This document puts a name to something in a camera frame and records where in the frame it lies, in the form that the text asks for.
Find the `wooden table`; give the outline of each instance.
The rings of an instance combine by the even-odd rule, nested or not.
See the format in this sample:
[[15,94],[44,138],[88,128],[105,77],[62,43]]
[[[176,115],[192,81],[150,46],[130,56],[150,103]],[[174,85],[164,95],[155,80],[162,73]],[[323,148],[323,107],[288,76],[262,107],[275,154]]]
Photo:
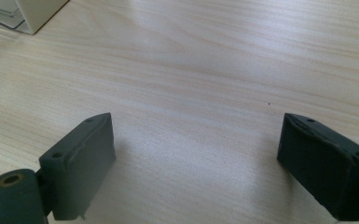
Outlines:
[[359,143],[359,1],[72,0],[0,28],[0,174],[104,112],[117,161],[57,223],[335,223],[276,155],[285,112]]

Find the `table surface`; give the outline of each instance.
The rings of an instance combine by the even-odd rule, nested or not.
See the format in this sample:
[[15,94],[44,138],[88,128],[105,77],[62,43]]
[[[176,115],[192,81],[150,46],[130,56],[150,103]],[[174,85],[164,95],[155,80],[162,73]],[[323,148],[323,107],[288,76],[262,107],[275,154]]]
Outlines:
[[63,223],[336,223],[276,156],[285,112],[359,144],[359,1],[72,0],[0,28],[0,174],[104,112],[117,160]]

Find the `black plastic part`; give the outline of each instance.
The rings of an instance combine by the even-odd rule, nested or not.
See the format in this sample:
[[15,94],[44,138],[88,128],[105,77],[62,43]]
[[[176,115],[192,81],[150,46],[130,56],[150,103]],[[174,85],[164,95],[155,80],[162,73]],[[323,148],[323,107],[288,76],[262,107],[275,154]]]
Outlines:
[[0,175],[0,224],[83,217],[115,156],[109,113],[86,119],[47,151],[41,169]]
[[359,145],[314,119],[285,114],[278,161],[337,220],[359,220]]

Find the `white box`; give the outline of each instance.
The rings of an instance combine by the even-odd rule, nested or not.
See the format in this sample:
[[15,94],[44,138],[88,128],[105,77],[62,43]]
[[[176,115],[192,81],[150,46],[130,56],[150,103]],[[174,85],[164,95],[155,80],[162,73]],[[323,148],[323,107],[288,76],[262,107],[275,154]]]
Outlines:
[[68,0],[0,0],[0,25],[34,34]]

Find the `wood grain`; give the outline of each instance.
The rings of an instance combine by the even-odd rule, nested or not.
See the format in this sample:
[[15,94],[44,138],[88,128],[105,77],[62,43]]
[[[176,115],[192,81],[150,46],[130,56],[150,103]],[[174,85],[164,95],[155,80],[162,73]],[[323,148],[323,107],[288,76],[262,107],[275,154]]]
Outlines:
[[103,112],[117,161],[68,223],[335,223],[276,154],[285,112],[359,143],[359,1],[72,0],[0,28],[0,174]]

